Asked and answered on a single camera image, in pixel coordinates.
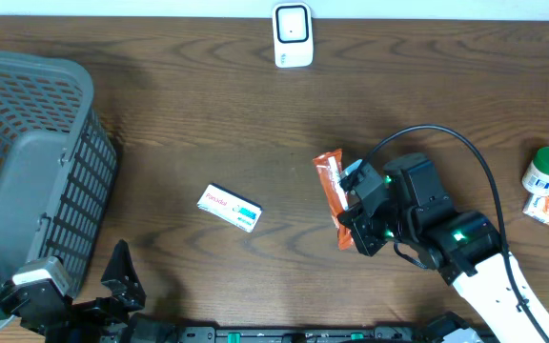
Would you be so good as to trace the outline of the red Top chocolate bar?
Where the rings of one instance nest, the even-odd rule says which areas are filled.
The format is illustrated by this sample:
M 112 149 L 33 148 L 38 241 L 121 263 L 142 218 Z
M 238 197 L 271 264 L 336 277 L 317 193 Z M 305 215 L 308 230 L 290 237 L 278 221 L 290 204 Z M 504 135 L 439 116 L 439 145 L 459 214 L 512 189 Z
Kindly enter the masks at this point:
M 322 153 L 313 159 L 313 165 L 325 192 L 330 215 L 336 228 L 337 246 L 341 251 L 348 250 L 355 245 L 355 242 L 351 231 L 337 218 L 349 208 L 347 193 L 340 187 L 342 149 Z

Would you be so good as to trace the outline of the white Panadol medicine box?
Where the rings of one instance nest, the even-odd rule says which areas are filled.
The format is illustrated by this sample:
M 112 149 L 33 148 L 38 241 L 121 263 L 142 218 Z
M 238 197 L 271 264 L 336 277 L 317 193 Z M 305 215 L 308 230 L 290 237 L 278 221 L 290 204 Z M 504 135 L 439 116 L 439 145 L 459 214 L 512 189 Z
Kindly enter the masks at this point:
M 260 205 L 215 183 L 207 186 L 196 206 L 244 232 L 252 232 L 263 213 Z

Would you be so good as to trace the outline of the orange juice carton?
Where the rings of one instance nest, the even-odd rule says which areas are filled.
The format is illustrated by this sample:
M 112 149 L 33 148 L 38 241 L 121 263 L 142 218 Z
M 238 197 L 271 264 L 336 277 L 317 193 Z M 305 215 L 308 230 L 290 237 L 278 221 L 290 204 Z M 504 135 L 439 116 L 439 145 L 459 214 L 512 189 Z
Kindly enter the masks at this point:
M 522 212 L 538 222 L 549 226 L 549 196 L 530 195 Z

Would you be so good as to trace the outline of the green lid jar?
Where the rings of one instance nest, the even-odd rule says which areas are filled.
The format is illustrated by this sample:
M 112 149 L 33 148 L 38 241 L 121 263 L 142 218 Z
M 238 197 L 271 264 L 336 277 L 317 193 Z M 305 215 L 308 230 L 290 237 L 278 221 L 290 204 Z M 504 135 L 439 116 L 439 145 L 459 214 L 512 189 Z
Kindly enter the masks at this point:
M 521 184 L 531 194 L 549 196 L 549 147 L 538 149 Z

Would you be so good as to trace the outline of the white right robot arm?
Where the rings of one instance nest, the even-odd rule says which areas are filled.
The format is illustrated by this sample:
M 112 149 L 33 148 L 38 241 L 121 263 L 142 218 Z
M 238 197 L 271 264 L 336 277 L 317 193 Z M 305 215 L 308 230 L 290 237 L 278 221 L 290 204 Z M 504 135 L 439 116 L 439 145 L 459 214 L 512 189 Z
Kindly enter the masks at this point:
M 341 188 L 357 199 L 338 217 L 359 253 L 375 255 L 387 243 L 417 253 L 414 264 L 440 274 L 480 315 L 500 342 L 549 341 L 549 312 L 517 259 L 503 251 L 502 234 L 481 212 L 458 211 L 433 162 L 410 153 L 383 173 L 356 161 Z

